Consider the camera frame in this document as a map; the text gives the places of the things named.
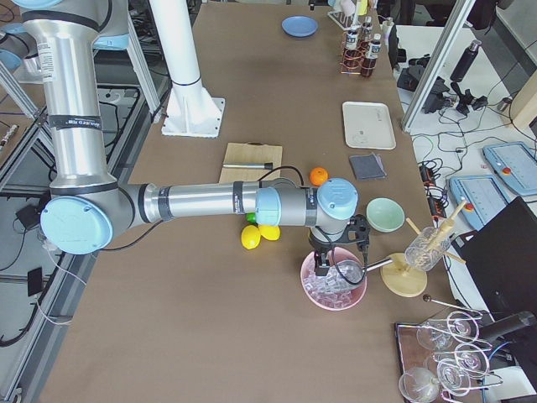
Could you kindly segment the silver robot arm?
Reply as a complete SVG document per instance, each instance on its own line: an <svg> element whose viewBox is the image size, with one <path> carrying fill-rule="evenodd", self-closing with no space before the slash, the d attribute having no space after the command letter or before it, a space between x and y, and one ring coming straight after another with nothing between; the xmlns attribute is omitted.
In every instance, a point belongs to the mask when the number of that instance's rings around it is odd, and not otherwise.
<svg viewBox="0 0 537 403"><path fill-rule="evenodd" d="M57 170L40 225L59 249L89 254L144 223L253 213L260 224L307 227L315 271L325 275L337 245L367 242L357 190L344 179L317 188L282 180L120 184L107 168L93 52L127 48L128 4L22 1L19 8L37 44Z"/></svg>

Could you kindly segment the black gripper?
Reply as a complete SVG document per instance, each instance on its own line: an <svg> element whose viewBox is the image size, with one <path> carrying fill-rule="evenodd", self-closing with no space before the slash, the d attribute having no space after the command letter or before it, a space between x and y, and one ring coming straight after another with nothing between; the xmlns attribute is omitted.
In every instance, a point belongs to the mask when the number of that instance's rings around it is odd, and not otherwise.
<svg viewBox="0 0 537 403"><path fill-rule="evenodd" d="M314 261L317 276L327 276L331 263L330 251L333 248L334 235L327 233L322 228L309 228L309 243L314 250Z"/></svg>

